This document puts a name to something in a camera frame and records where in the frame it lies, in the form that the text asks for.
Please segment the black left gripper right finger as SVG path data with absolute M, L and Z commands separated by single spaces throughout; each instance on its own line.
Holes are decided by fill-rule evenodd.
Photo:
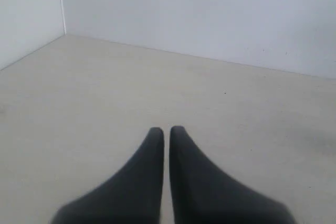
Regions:
M 169 172 L 175 223 L 293 223 L 288 208 L 217 167 L 182 126 L 170 131 Z

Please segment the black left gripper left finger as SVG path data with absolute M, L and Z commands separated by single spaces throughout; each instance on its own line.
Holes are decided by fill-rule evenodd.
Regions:
M 61 207 L 52 223 L 159 223 L 164 173 L 164 134 L 144 141 L 106 182 Z

